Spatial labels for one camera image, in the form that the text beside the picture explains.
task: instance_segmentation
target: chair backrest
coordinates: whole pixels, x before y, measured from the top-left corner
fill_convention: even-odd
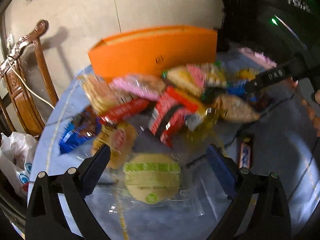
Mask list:
[[[19,41],[13,46],[13,49],[9,54],[9,58],[6,59],[6,61],[4,61],[0,66],[0,79],[4,78],[6,82],[10,99],[14,108],[16,109],[16,113],[20,120],[20,123],[25,132],[31,134],[32,136],[41,135],[45,125],[38,110],[36,109],[36,105],[33,101],[31,93],[25,88],[20,79],[10,69],[8,61],[10,60],[11,66],[22,78],[24,78],[23,69],[21,68],[20,56],[22,55],[25,47],[33,44],[37,64],[42,75],[44,85],[48,91],[52,104],[55,106],[59,98],[53,86],[40,42],[40,37],[46,33],[48,27],[48,21],[40,20],[37,23],[36,28],[31,33],[19,39]],[[1,100],[0,108],[3,111],[9,128],[14,131],[14,126],[12,125],[8,113],[1,105]]]

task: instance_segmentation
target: blue logo on bag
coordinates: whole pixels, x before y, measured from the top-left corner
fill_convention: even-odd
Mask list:
[[[23,173],[20,173],[19,179],[22,182],[22,184],[26,184],[29,181],[29,177]]]
[[[30,174],[31,173],[32,164],[31,163],[26,163],[25,167],[26,167],[27,172]]]

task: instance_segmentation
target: green light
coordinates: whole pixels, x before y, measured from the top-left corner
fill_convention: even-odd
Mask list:
[[[272,22],[273,22],[275,25],[277,25],[277,26],[278,26],[278,24],[277,24],[277,22],[276,22],[276,20],[275,20],[275,19],[273,19],[273,18],[272,18]]]

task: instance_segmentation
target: white plastic bag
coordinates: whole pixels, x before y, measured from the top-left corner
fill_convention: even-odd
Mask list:
[[[32,161],[37,141],[30,134],[13,132],[9,137],[1,133],[0,169],[20,197],[27,197]]]

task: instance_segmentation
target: table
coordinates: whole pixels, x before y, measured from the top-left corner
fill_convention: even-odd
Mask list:
[[[217,58],[229,70],[242,67],[260,68],[249,58],[230,50],[228,53],[218,54]],[[91,73],[91,66],[82,73]],[[276,101],[289,98],[293,91],[285,84],[270,87],[268,93]],[[91,143],[77,148],[73,152],[60,155],[58,142],[68,123],[68,120],[79,113],[89,104],[79,82],[74,79],[62,94],[55,110],[52,112],[47,125],[41,135],[36,150],[31,181],[41,171],[49,175],[64,173],[70,167],[78,167],[82,160],[90,155]],[[239,125],[220,122],[216,131],[223,142],[229,142]],[[312,160],[311,151],[316,141],[316,131],[309,121],[306,109],[300,104],[300,96],[295,95],[292,100],[279,105],[267,116],[253,125],[249,132],[255,134],[254,156],[252,172],[268,175],[276,171],[284,185],[289,198],[289,209],[292,222],[292,233],[297,233],[314,211],[320,195],[319,170]],[[134,150],[142,152],[144,138],[138,137]],[[198,153],[203,153],[210,140],[203,143]],[[228,150],[228,155],[237,160],[236,144]],[[198,196],[204,214],[195,216],[189,211],[174,211],[166,207],[149,210],[122,212],[116,191],[111,188],[96,188],[85,201],[93,215],[111,239],[206,239],[217,225],[230,201],[226,199],[221,186],[211,171],[208,163],[203,161],[191,170],[193,180],[198,185]],[[103,181],[110,178],[104,174]],[[28,198],[32,191],[29,186]],[[71,230],[80,234],[63,195],[59,196],[61,206]],[[125,226],[121,227],[120,218]],[[245,229],[241,225],[239,232]]]

